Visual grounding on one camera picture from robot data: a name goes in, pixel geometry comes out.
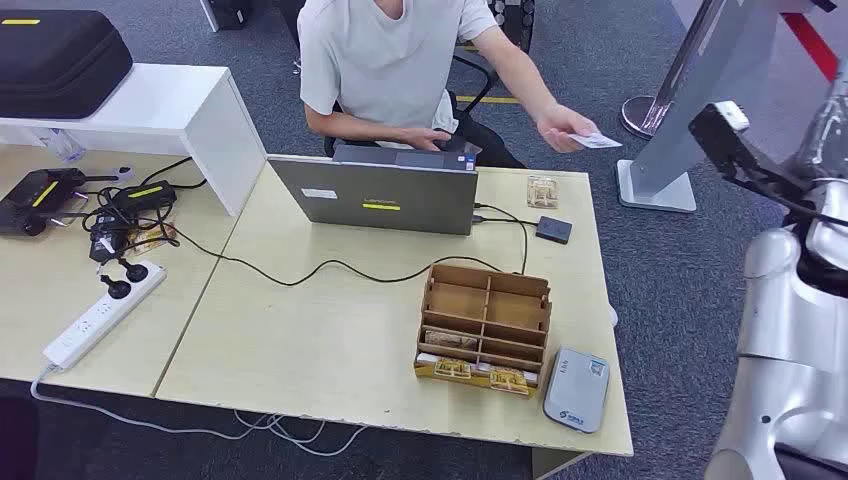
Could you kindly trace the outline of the person's right hand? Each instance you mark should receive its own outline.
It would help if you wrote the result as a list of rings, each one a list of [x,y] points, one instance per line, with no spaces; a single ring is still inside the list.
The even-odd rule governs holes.
[[[415,149],[440,151],[440,146],[452,138],[450,133],[429,128],[399,128],[393,141]]]

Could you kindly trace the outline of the person's left hand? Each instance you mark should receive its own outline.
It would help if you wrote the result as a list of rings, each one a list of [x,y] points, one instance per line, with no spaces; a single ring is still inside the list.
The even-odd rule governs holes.
[[[559,153],[570,153],[583,148],[571,135],[592,136],[600,132],[592,120],[558,103],[544,108],[535,122],[545,142]]]

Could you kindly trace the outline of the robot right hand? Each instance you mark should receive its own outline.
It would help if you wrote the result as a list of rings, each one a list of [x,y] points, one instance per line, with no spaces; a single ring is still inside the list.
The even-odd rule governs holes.
[[[843,58],[828,96],[814,115],[791,170],[802,180],[847,180],[847,58]]]

